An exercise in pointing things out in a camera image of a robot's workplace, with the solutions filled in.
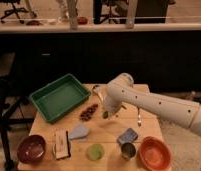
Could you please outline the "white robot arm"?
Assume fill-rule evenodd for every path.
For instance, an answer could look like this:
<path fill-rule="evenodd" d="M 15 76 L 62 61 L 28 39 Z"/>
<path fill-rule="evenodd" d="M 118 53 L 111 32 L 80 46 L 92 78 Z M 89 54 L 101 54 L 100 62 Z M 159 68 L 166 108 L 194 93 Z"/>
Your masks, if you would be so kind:
<path fill-rule="evenodd" d="M 128 73 L 122 73 L 108 82 L 103 100 L 104 109 L 116 113 L 125 102 L 173 121 L 201 137 L 200 103 L 139 91 L 133 85 L 133 77 Z"/>

